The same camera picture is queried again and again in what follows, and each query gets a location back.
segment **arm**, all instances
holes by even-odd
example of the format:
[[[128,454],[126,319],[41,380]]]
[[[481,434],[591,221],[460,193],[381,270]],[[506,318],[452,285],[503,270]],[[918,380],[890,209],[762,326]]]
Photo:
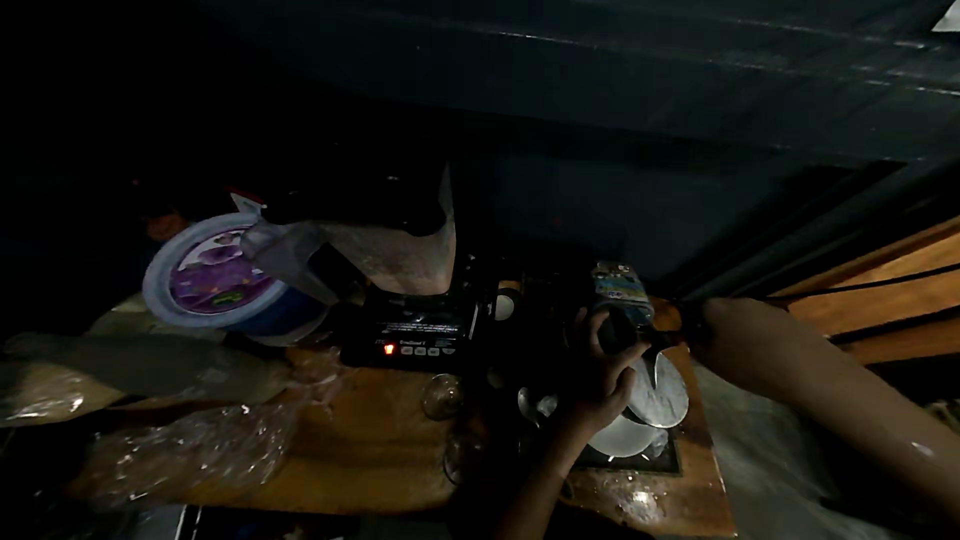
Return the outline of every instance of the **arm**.
[[[577,323],[582,323],[582,309]],[[521,482],[493,531],[497,540],[542,538],[557,503],[564,479],[593,435],[605,428],[630,401],[636,372],[629,367],[647,349],[638,343],[616,356],[600,349],[597,330],[607,313],[598,313],[584,325],[586,347],[580,352],[580,383],[561,396],[550,417],[542,445],[533,456],[533,467]]]
[[[697,359],[791,405],[938,503],[960,523],[960,436],[790,314],[747,299],[708,301]]]

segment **wooden surface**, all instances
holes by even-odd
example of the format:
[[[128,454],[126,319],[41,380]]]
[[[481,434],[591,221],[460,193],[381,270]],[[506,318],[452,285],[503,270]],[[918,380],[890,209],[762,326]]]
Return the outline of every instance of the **wooden surface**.
[[[297,365],[318,353],[289,349]],[[431,374],[346,370],[326,407],[304,408],[286,463],[263,487],[242,495],[195,489],[188,503],[325,514],[394,514],[443,506],[453,493],[443,452],[452,421],[423,415]]]
[[[861,364],[957,354],[960,353],[960,319],[892,331],[845,343],[840,348]]]
[[[830,268],[827,270],[827,272],[817,274],[816,276],[807,278],[802,282],[792,284],[783,290],[778,291],[774,296],[786,296],[790,294],[798,294],[837,286],[846,280],[850,280],[861,274],[869,272],[870,270],[873,270],[882,264],[886,264],[887,262],[910,255],[918,250],[921,250],[922,248],[925,248],[926,246],[937,243],[940,240],[959,233],[960,216],[945,221],[944,223],[934,227],[930,227],[924,231],[920,231],[919,233],[907,236],[903,240],[894,242],[878,250],[874,250],[867,255],[855,258],[850,262],[845,262],[844,264]]]
[[[656,309],[658,329],[680,328],[676,309],[663,302],[656,302]],[[676,430],[682,473],[574,470],[568,477],[574,498],[566,501],[652,534],[734,536],[730,502],[713,454],[690,356],[685,347],[673,351],[677,354],[670,359],[684,376],[690,396],[690,410]]]
[[[679,328],[679,314],[658,306],[657,326]],[[729,536],[730,505],[713,456],[703,402],[683,348],[672,359],[684,376],[690,409],[677,430],[680,476],[575,470],[575,499],[629,527],[653,533]],[[308,351],[290,350],[297,364]],[[427,420],[420,409],[431,375],[359,369],[330,402],[308,407],[287,463],[248,495],[195,489],[189,503],[332,514],[399,513],[445,505],[454,486],[442,455],[450,422]]]
[[[960,234],[943,238],[837,285],[887,280],[956,262],[960,262]],[[790,312],[812,323],[824,335],[835,335],[954,306],[960,306],[960,271],[873,289],[805,298],[791,304]]]

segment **wooden table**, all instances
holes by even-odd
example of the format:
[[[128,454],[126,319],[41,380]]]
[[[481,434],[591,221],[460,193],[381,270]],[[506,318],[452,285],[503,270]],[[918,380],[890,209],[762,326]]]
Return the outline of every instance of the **wooden table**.
[[[661,330],[679,314],[658,303]],[[310,351],[291,349],[295,363]],[[703,402],[689,355],[672,358],[684,376],[690,409],[676,437],[679,476],[575,470],[575,499],[629,527],[652,533],[733,535],[730,506],[717,470]],[[401,513],[444,506],[454,486],[443,471],[451,421],[428,420],[420,396],[432,376],[359,369],[330,403],[308,406],[289,458],[277,476],[250,494],[195,489],[187,502],[328,514]]]

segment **dark background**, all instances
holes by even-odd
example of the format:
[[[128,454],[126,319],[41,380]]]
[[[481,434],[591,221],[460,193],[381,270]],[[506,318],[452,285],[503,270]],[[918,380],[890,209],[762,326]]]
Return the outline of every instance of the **dark background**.
[[[335,146],[413,140],[449,156],[472,241],[627,260],[664,295],[773,292],[957,213],[960,56],[928,31],[948,4],[5,8],[5,333],[81,331],[134,292],[144,216],[355,181]]]

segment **black cable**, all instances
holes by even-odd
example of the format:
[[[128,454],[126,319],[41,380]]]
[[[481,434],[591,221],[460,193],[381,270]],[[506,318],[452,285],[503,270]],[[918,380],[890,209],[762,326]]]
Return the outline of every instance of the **black cable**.
[[[939,276],[940,274],[946,274],[946,272],[952,272],[954,270],[960,270],[960,262],[957,262],[954,264],[948,264],[947,266],[941,266],[940,268],[934,268],[933,270],[924,270],[923,272],[917,272],[916,274],[907,274],[906,276],[900,276],[899,278],[890,278],[889,280],[860,283],[857,285],[847,285],[845,287],[833,287],[828,289],[811,290],[811,291],[801,292],[797,294],[786,294],[783,296],[767,296],[764,298],[759,298],[758,300],[763,300],[763,301],[800,300],[801,298],[809,298],[811,296],[822,296],[825,294],[833,294],[835,292],[847,292],[850,290],[869,289],[874,287],[882,287],[884,285],[893,285],[896,283],[912,282],[914,280],[922,280],[923,278]]]

